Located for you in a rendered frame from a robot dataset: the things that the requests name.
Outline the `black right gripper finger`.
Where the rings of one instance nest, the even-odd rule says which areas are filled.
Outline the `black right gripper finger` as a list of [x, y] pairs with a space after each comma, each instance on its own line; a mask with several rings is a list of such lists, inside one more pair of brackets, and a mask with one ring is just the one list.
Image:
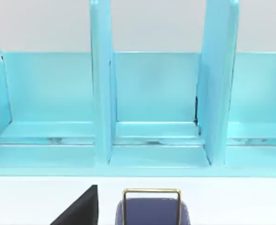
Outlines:
[[98, 188], [90, 186], [50, 225], [98, 225]]

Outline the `dark blue stapler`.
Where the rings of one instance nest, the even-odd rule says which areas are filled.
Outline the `dark blue stapler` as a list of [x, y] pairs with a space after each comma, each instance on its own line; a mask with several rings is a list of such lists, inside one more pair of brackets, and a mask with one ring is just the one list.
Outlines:
[[[137, 197], [129, 193], [176, 194], [176, 198]], [[115, 225], [191, 225], [188, 208], [177, 188], [126, 188], [116, 208]]]

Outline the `light blue rack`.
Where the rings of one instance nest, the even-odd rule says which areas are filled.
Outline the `light blue rack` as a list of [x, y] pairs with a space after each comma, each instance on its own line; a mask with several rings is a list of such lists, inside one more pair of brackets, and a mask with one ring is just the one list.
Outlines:
[[239, 0], [207, 0], [200, 52], [0, 48], [0, 176], [276, 177], [276, 51], [237, 52]]

